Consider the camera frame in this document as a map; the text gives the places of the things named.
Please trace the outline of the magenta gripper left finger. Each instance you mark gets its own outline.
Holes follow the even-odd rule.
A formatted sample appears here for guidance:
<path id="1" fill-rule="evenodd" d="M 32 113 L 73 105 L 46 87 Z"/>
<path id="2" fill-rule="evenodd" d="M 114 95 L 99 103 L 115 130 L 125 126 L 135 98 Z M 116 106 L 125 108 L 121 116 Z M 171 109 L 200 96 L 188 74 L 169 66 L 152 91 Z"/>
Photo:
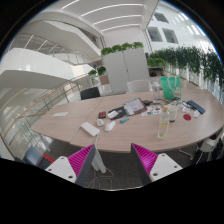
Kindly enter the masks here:
<path id="1" fill-rule="evenodd" d="M 83 187 L 95 152 L 95 145 L 92 144 L 69 157 L 60 156 L 46 168 L 46 171 Z"/>

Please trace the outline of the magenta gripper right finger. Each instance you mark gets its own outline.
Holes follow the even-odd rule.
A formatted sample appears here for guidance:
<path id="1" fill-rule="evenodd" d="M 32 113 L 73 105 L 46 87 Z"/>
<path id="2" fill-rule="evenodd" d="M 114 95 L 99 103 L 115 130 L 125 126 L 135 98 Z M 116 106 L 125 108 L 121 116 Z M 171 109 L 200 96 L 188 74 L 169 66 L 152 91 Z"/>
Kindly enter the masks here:
<path id="1" fill-rule="evenodd" d="M 166 153 L 156 154 L 134 143 L 131 144 L 131 153 L 144 185 L 182 169 L 182 167 Z"/>

